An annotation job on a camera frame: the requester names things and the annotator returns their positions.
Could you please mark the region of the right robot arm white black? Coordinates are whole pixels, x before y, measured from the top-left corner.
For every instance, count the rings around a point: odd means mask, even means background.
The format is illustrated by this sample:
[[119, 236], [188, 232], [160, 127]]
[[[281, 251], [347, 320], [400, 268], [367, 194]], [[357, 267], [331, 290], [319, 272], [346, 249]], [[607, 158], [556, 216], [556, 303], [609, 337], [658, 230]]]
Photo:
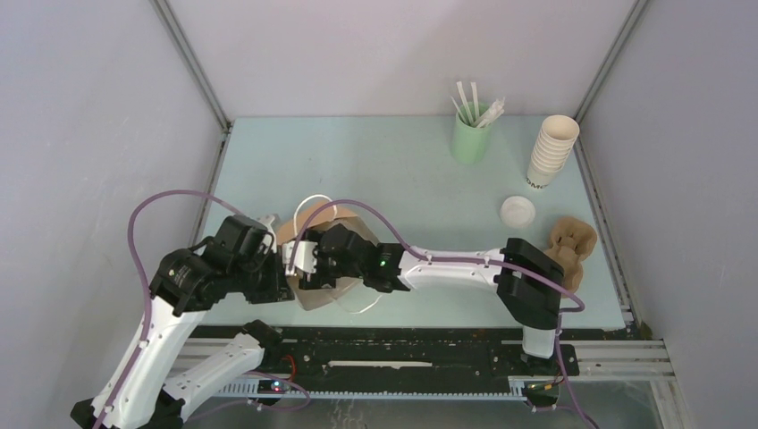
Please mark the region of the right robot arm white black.
[[308, 229], [282, 245], [286, 274], [299, 277], [301, 290], [333, 289], [352, 278], [380, 293], [423, 288], [492, 293], [522, 326], [521, 365], [541, 374], [556, 360], [560, 287], [564, 270], [529, 242], [511, 238], [505, 248], [458, 254], [373, 243], [337, 224]]

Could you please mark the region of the brown paper takeout bag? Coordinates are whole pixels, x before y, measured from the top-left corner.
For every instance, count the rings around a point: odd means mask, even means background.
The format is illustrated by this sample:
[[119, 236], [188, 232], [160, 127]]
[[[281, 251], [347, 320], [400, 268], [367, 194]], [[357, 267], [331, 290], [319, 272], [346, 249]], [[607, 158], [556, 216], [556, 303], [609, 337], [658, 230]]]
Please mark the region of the brown paper takeout bag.
[[318, 208], [333, 200], [310, 195], [295, 215], [276, 232], [287, 282], [305, 311], [335, 305], [349, 315], [363, 314], [380, 302], [378, 293], [362, 308], [344, 296], [361, 284], [359, 257], [378, 244], [360, 216], [343, 206], [330, 206], [310, 219]]

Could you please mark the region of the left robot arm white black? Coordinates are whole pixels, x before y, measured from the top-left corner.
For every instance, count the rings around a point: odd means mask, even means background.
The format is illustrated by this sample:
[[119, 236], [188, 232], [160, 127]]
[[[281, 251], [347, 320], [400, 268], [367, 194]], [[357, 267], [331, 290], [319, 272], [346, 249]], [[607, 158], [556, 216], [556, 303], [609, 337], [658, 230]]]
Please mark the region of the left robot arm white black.
[[240, 293], [250, 304], [294, 298], [276, 248], [278, 222], [275, 214], [256, 220], [230, 215], [202, 241], [202, 254], [181, 248], [166, 255], [149, 284], [147, 337], [136, 335], [131, 342], [139, 356], [125, 356], [117, 368], [128, 373], [125, 381], [114, 374], [96, 397], [73, 406], [72, 420], [81, 428], [181, 428], [236, 377], [278, 368], [282, 336], [255, 320], [221, 351], [169, 375], [186, 340], [227, 295]]

